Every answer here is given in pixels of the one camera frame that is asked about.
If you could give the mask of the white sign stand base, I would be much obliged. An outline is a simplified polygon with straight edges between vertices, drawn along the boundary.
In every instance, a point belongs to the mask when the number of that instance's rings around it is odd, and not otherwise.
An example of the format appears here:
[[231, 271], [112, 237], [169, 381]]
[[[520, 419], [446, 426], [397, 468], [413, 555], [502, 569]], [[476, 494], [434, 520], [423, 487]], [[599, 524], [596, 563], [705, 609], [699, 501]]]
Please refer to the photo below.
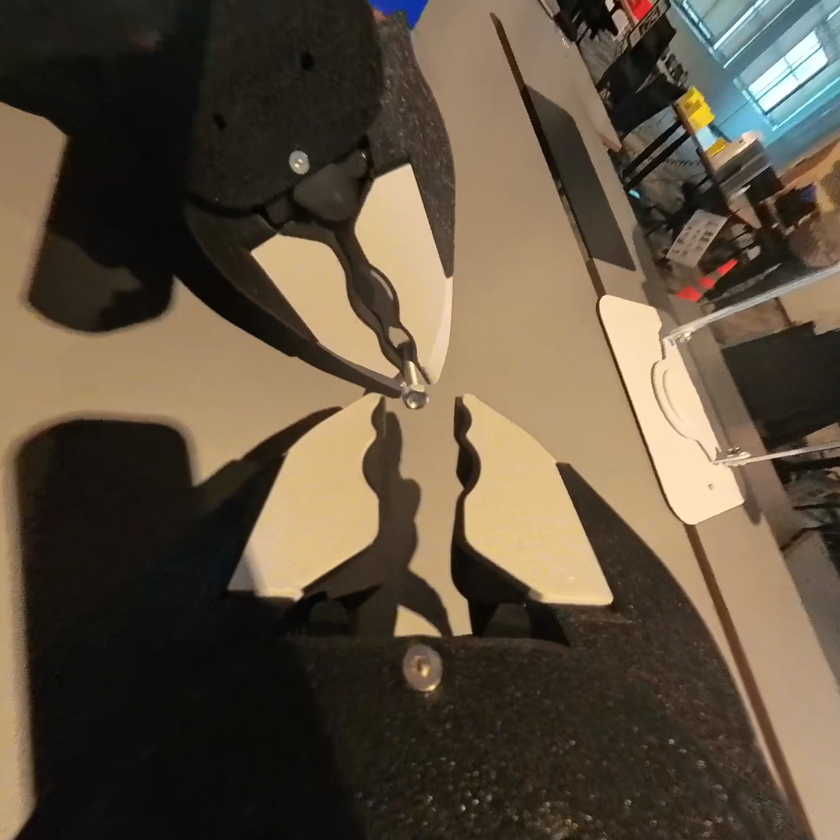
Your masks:
[[719, 464], [718, 436], [676, 343], [674, 323], [646, 304], [614, 296], [598, 315], [668, 506], [690, 526], [740, 508], [733, 469]]

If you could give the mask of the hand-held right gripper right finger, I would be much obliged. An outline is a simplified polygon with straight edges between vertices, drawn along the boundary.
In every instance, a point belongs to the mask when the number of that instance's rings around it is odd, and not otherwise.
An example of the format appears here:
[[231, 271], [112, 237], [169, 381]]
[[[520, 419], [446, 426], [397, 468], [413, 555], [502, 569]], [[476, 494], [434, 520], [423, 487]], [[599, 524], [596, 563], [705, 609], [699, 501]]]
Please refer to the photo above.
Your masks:
[[468, 555], [538, 604], [613, 604], [555, 457], [475, 395], [461, 396], [456, 408], [468, 468], [458, 541]]

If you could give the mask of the person's left forearm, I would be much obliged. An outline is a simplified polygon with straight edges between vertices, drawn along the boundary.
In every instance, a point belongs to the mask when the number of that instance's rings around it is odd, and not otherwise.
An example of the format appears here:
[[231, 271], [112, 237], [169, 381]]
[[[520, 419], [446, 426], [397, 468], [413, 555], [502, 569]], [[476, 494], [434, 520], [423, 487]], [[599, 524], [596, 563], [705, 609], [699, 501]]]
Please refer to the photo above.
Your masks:
[[120, 71], [163, 57], [201, 5], [2, 1], [2, 104], [49, 118], [92, 110]]

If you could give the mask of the grid pane window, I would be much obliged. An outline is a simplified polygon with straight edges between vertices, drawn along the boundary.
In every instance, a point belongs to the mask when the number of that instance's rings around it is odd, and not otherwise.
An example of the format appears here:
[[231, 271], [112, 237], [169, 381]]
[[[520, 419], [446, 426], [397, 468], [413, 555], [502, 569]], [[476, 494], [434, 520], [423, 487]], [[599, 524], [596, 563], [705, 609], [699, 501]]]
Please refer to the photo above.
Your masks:
[[774, 132], [838, 93], [838, 1], [687, 1], [675, 5]]

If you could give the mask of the black box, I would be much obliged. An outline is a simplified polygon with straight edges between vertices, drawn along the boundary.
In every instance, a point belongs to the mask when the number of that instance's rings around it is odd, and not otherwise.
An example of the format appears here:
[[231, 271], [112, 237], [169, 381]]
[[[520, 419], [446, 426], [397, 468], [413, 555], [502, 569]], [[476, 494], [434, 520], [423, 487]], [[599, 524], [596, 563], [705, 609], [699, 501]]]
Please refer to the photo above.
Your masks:
[[793, 443], [839, 421], [839, 331], [813, 322], [722, 351], [766, 448]]

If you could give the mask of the yellow bin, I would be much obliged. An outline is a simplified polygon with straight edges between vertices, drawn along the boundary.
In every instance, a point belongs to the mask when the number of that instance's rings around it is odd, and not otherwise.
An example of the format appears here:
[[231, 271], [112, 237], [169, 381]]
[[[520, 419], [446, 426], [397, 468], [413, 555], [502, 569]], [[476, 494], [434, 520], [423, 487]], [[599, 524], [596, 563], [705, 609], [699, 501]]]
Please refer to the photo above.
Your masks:
[[703, 94], [696, 88], [690, 87], [675, 104], [679, 119], [692, 132], [698, 132], [709, 126], [715, 115]]

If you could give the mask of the blue plastic bin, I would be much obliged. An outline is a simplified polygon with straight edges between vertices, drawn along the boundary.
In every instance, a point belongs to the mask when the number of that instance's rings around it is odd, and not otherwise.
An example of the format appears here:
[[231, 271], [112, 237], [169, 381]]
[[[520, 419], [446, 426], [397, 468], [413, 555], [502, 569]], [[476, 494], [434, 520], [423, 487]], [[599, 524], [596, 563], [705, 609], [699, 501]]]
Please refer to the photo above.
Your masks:
[[383, 22], [393, 16], [404, 16], [409, 28], [414, 28], [429, 1], [369, 1], [375, 19]]

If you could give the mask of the black office chair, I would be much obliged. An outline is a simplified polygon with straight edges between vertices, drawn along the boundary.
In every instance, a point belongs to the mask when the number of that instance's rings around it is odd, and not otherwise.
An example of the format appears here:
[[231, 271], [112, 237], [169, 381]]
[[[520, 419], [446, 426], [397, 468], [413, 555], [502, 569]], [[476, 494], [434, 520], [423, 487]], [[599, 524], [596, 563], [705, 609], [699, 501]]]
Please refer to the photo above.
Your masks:
[[687, 90], [658, 69], [676, 35], [668, 17], [662, 14], [639, 27], [642, 34], [623, 49], [595, 85], [599, 92], [606, 91], [607, 113], [620, 139], [669, 109]]

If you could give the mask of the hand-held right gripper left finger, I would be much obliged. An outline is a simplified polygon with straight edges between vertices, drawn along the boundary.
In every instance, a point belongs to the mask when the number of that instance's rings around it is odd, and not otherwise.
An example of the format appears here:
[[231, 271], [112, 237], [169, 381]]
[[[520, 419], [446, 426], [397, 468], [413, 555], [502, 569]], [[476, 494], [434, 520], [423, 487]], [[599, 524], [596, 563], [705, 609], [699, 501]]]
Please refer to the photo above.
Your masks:
[[289, 448], [230, 592], [301, 599], [372, 545], [379, 500], [364, 458], [383, 436], [385, 407], [383, 398], [365, 395]]

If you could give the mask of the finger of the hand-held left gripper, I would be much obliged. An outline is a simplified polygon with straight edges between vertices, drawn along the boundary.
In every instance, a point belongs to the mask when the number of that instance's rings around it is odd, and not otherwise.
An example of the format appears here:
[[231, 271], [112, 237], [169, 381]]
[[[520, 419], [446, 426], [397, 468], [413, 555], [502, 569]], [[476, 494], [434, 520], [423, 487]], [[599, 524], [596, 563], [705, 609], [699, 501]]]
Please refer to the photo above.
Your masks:
[[454, 283], [445, 274], [410, 164], [374, 181], [355, 233], [370, 262], [394, 286], [418, 365], [436, 385], [447, 359]]
[[328, 245], [276, 235], [251, 255], [320, 344], [360, 367], [396, 377], [374, 332], [352, 309], [343, 268]]

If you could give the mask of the black desk mat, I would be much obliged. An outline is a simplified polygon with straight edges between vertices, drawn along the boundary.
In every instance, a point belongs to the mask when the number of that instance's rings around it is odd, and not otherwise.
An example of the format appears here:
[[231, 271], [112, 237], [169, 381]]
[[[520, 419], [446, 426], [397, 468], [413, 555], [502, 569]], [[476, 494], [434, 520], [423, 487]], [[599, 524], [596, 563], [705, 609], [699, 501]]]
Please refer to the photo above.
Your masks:
[[530, 86], [524, 90], [539, 126], [540, 143], [548, 156], [549, 168], [560, 183], [589, 256], [618, 268], [634, 270], [635, 260], [577, 122], [542, 93]]

